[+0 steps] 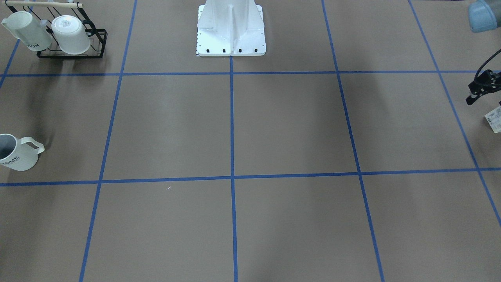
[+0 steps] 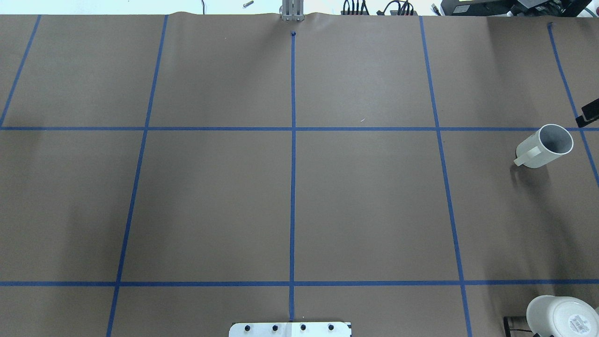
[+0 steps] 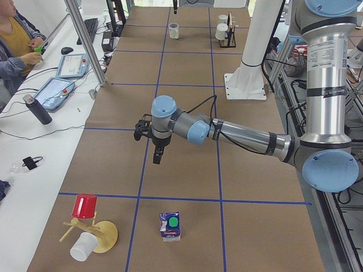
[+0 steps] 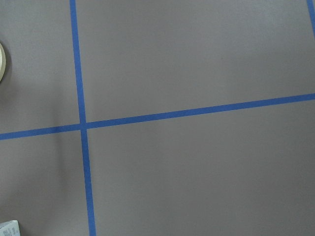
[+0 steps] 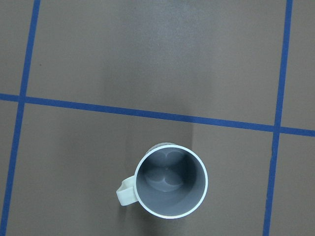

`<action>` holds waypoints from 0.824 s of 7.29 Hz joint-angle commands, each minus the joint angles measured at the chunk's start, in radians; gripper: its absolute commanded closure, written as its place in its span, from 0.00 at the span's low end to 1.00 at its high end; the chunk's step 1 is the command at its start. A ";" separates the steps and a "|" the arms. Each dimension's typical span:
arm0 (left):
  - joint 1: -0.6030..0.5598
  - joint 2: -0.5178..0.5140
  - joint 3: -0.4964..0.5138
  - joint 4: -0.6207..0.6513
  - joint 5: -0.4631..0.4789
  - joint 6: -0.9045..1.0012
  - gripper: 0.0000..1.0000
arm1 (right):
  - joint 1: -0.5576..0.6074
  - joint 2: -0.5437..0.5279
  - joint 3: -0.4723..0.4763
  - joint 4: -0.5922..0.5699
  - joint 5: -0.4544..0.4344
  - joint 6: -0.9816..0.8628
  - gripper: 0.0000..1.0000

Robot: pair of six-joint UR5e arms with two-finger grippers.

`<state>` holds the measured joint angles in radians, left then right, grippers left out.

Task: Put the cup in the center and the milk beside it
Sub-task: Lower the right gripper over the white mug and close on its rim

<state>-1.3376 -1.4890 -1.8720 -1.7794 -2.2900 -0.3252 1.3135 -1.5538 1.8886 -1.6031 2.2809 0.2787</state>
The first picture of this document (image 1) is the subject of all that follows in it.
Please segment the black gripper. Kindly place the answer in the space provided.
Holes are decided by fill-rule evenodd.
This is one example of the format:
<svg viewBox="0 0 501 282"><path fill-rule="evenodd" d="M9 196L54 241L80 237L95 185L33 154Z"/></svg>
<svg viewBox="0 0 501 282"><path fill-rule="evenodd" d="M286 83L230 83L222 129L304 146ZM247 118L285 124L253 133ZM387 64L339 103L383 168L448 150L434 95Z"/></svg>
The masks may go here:
<svg viewBox="0 0 501 282"><path fill-rule="evenodd" d="M475 103L484 95L499 92L501 89L501 74L492 70L485 70L468 85L469 96L465 99L468 106Z"/></svg>

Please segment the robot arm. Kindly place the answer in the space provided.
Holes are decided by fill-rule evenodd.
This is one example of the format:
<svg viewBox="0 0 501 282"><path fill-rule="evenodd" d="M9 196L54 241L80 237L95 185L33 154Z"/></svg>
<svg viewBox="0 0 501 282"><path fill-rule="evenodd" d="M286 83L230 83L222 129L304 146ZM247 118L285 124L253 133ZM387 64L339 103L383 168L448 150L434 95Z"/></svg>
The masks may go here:
<svg viewBox="0 0 501 282"><path fill-rule="evenodd" d="M495 30L501 26L501 3L499 0L476 0L468 7L468 18L473 33ZM500 91L500 73L484 69L500 52L501 50L496 51L476 71L474 79L468 85L469 96L465 99L468 106L482 96Z"/></svg>

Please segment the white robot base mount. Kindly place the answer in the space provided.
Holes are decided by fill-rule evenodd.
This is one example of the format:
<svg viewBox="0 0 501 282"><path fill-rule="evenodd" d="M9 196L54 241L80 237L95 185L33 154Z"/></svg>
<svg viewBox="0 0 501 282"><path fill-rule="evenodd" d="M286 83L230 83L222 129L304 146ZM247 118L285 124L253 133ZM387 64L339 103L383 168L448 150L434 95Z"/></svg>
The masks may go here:
<svg viewBox="0 0 501 282"><path fill-rule="evenodd" d="M263 8L254 0L207 0L197 16L197 56L266 54Z"/></svg>

